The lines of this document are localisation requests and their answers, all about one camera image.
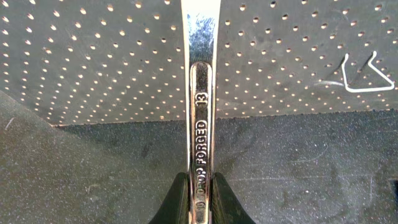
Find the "speckled gray surface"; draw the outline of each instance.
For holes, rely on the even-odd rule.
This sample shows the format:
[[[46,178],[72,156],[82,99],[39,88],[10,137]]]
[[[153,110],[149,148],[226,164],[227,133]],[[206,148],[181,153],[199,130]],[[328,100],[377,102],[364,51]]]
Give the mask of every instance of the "speckled gray surface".
[[[216,170],[256,223],[398,223],[397,132],[395,111],[222,119]],[[0,92],[0,223],[147,223],[185,163],[184,122],[52,128]]]

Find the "metal hook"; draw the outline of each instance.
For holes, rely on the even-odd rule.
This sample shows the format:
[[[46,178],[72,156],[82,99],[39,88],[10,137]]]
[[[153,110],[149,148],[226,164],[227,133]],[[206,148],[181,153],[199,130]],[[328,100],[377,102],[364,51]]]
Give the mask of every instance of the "metal hook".
[[[349,91],[350,93],[365,93],[365,92],[372,92],[372,91],[385,91],[385,90],[393,90],[394,89],[394,82],[391,81],[391,79],[389,79],[380,70],[378,70],[374,65],[372,65],[372,61],[376,57],[376,55],[377,55],[377,52],[373,51],[372,58],[368,61],[368,66],[371,67],[371,69],[373,69],[381,77],[383,77],[383,79],[385,79],[387,82],[389,82],[391,84],[391,86],[377,87],[377,88],[360,88],[360,89],[353,89],[353,88],[348,87],[345,65],[348,60],[349,55],[346,54],[344,57],[344,62],[341,64],[341,69],[343,71],[344,86],[347,91]]]

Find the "perforated metal panel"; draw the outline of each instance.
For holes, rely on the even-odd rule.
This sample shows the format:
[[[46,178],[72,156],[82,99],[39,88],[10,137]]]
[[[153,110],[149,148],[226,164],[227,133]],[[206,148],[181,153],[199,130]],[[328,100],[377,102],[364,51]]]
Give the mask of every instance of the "perforated metal panel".
[[[222,1],[218,117],[398,105],[398,2]],[[180,1],[2,1],[0,89],[50,124],[185,119]]]

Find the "chrome wrench handle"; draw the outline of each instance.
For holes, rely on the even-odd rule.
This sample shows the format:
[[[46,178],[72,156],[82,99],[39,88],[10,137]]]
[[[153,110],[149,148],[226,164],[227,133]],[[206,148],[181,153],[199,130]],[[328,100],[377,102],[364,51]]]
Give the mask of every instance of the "chrome wrench handle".
[[[211,223],[216,48],[221,0],[181,0],[185,49],[189,222]]]

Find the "pegboard hook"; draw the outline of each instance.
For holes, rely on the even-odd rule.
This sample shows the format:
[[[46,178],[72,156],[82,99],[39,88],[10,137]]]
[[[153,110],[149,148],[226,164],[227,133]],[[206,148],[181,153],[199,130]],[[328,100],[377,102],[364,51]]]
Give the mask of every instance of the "pegboard hook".
[[[371,69],[373,69],[381,77],[383,77],[383,79],[385,79],[387,82],[389,82],[391,84],[391,86],[377,87],[377,88],[360,88],[360,89],[353,89],[353,88],[348,87],[345,65],[348,60],[349,55],[346,54],[344,57],[344,62],[341,64],[341,69],[343,71],[344,86],[347,91],[349,91],[350,93],[366,93],[366,92],[372,92],[372,91],[385,91],[385,90],[393,90],[394,89],[394,82],[391,81],[391,79],[389,79],[380,70],[378,70],[374,65],[372,65],[372,61],[376,57],[376,55],[377,55],[377,52],[373,51],[372,58],[368,61],[368,66],[371,67]]]

